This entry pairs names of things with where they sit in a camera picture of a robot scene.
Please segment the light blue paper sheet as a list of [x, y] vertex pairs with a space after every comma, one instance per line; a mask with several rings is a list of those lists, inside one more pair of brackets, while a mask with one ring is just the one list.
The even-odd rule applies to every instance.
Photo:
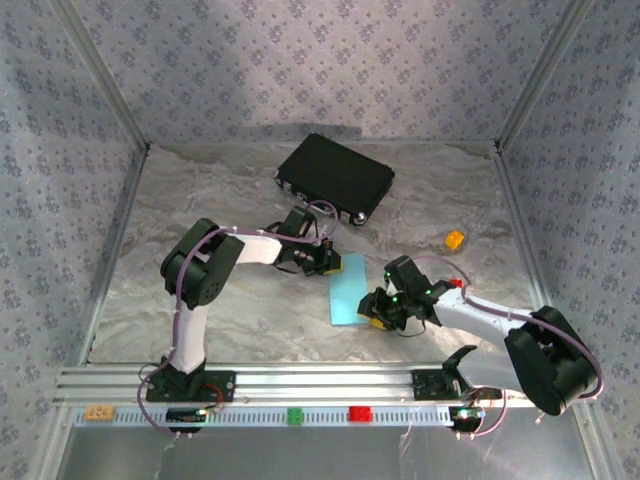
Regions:
[[330, 322], [333, 327], [364, 325], [367, 320], [357, 312], [360, 301], [368, 293], [365, 257], [348, 254], [343, 257], [343, 270], [329, 279]]

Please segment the black hard case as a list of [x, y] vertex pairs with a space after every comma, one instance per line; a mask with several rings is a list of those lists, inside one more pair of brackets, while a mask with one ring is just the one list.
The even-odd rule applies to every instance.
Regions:
[[306, 203], [330, 203], [344, 222], [362, 226], [394, 177], [389, 166], [312, 133], [277, 168], [275, 182]]

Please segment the right black circuit board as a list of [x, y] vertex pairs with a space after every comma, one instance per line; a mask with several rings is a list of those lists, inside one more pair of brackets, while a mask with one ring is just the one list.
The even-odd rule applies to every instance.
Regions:
[[472, 434], [478, 431], [483, 423], [485, 411], [481, 407], [450, 407], [449, 415], [456, 432]]

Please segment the black circuit board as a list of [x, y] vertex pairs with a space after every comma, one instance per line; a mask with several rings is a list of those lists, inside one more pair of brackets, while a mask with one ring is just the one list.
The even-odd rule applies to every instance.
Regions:
[[202, 408], [169, 408], [165, 422], [172, 433], [192, 434], [201, 430], [200, 424], [207, 421], [208, 412]]
[[478, 431], [483, 423], [485, 411], [481, 407], [450, 407], [449, 415], [456, 432], [472, 434]]

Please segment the left black circuit board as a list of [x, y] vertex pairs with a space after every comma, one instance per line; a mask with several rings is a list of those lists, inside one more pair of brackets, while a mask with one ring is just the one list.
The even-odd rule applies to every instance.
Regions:
[[201, 430], [200, 424], [207, 421], [208, 412], [202, 408], [169, 408], [165, 422], [172, 433], [192, 434]]

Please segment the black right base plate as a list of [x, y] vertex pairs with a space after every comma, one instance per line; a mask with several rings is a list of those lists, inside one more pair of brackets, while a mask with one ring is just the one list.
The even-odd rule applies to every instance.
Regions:
[[415, 400], [499, 400], [499, 389], [473, 387], [459, 373], [444, 369], [416, 369], [411, 371]]

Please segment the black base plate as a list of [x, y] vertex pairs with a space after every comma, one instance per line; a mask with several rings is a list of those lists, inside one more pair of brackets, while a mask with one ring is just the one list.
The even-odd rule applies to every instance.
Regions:
[[189, 374], [166, 369], [151, 377], [145, 399], [152, 403], [216, 403], [234, 398], [234, 371], [196, 370]]
[[499, 389], [473, 387], [459, 373], [444, 369], [416, 369], [411, 371], [415, 400], [499, 400]]

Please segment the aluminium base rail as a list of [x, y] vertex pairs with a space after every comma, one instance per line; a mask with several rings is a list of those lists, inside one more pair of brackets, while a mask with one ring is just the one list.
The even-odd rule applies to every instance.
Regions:
[[[470, 400], [415, 400], [411, 371], [442, 369], [411, 363], [218, 364], [207, 371], [236, 373], [234, 398], [227, 404], [398, 405], [465, 404]], [[90, 365], [63, 370], [55, 383], [56, 405], [134, 406], [152, 386], [153, 368], [136, 365]]]

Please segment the aluminium frame bar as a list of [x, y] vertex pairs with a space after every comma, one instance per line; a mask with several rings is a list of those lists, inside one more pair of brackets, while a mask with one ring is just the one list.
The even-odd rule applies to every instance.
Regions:
[[499, 140], [494, 141], [494, 150], [496, 153], [494, 160], [496, 174], [511, 217], [517, 248], [529, 284], [531, 299], [536, 307], [551, 305], [552, 300], [548, 294], [544, 276], [540, 270], [538, 260], [534, 255], [534, 243], [531, 232], [519, 204], [514, 182]]
[[72, 0], [47, 0], [47, 2], [55, 12], [79, 55], [82, 57], [93, 80], [119, 121], [127, 138], [140, 151], [145, 152], [148, 147], [148, 142]]
[[85, 329], [82, 345], [77, 360], [74, 362], [74, 365], [77, 367], [84, 367], [89, 363], [95, 334], [122, 249], [127, 224], [144, 171], [145, 162], [148, 158], [149, 149], [150, 144], [146, 143], [142, 150], [133, 156], [129, 169], [127, 170], [123, 190], [119, 197], [106, 240], [103, 244], [103, 253], [98, 262], [94, 279], [92, 280], [88, 303], [83, 311], [82, 319], [85, 320]]
[[567, 0], [495, 139], [495, 147], [500, 155], [509, 150], [525, 125], [569, 43], [595, 2], [596, 0]]

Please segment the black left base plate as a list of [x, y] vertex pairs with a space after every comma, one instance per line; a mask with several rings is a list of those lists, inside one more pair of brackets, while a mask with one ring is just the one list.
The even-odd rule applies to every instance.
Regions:
[[152, 403], [216, 403], [234, 398], [234, 371], [196, 370], [189, 374], [166, 369], [151, 377], [145, 399]]

